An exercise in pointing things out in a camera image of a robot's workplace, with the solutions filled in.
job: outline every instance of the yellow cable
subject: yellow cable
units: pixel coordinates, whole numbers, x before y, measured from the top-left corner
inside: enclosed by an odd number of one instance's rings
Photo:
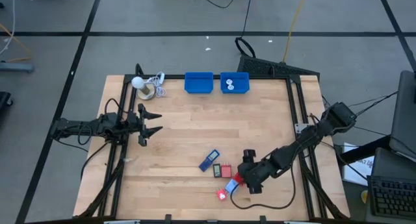
[[[291,29],[289,30],[289,35],[287,37],[287,42],[286,42],[286,49],[285,49],[285,55],[283,56],[283,62],[286,62],[286,58],[287,58],[287,51],[289,50],[289,44],[291,43],[291,35],[292,35],[292,31],[293,31],[293,27],[294,24],[296,23],[296,19],[298,18],[300,9],[302,8],[302,5],[304,3],[305,0],[300,0],[298,9],[296,10],[296,13],[294,14],[293,20],[292,20],[292,25],[291,25]]]
[[[26,45],[24,45],[23,43],[21,43],[16,37],[14,37],[14,36],[12,36],[12,33],[11,32],[9,32],[7,29],[6,29],[6,27],[5,26],[3,26],[1,23],[0,23],[0,27],[9,35],[9,36],[11,36],[12,38],[13,38],[13,40],[15,40],[24,50],[26,50],[26,52],[29,54],[29,56],[28,57],[26,57],[26,58],[13,58],[13,59],[10,59],[9,61],[7,61],[7,62],[16,62],[16,61],[25,61],[25,60],[30,60],[30,59],[32,59],[32,51],[28,48],[28,47],[26,47]]]

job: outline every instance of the white paper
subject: white paper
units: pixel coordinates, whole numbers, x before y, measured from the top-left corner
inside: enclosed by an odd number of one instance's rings
[[[349,143],[344,143],[344,145],[355,146]],[[344,153],[353,149],[355,149],[355,147],[344,147]],[[358,170],[358,172],[360,172],[364,177],[367,177],[367,175],[371,175],[373,163],[374,163],[374,156],[370,156],[368,158],[361,159],[354,163],[351,163],[350,166]],[[361,176],[359,176],[355,171],[353,171],[348,166],[344,166],[343,171],[344,171],[344,176],[343,176],[344,181],[353,182],[353,183],[360,184],[363,186],[368,186],[367,181],[361,178]]]

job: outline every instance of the white cable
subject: white cable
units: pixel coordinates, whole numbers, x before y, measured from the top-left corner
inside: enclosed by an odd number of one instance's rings
[[[13,27],[12,27],[12,36],[10,37],[10,39],[8,40],[6,46],[0,51],[0,55],[2,55],[5,50],[8,48],[8,45],[10,45],[10,43],[13,40],[13,36],[14,36],[14,29],[16,27],[16,11],[15,11],[15,6],[14,6],[14,0],[12,0],[12,11],[13,11]]]
[[[152,85],[154,85],[154,87],[156,89],[156,97],[163,97],[163,96],[166,95],[166,90],[164,88],[162,88],[163,81],[161,81],[161,79],[159,78],[159,76],[162,77],[162,75],[164,77],[164,73],[160,71],[160,72],[158,72],[156,74],[155,77],[150,77],[146,81],[146,84],[152,84]]]

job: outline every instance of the red object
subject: red object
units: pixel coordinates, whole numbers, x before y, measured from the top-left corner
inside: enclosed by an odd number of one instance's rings
[[[218,196],[218,198],[219,198],[219,200],[220,200],[220,201],[222,201],[222,200],[224,200],[225,198],[227,198],[227,196],[226,196],[226,192],[224,191],[224,189],[218,190],[218,191],[216,192],[216,196]]]
[[[231,178],[232,177],[231,165],[222,165],[221,166],[221,177],[223,177],[223,178]]]
[[[244,180],[242,179],[242,177],[239,175],[238,172],[234,175],[233,179],[237,181],[237,183],[239,183],[241,186],[244,185]]]

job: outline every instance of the blue bin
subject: blue bin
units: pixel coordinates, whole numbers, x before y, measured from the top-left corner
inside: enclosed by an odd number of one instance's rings
[[[214,73],[186,72],[185,90],[188,93],[211,93],[214,89]]]
[[[228,79],[233,81],[233,90],[228,90]],[[250,90],[250,76],[247,72],[222,72],[220,82],[222,93],[246,93]]]

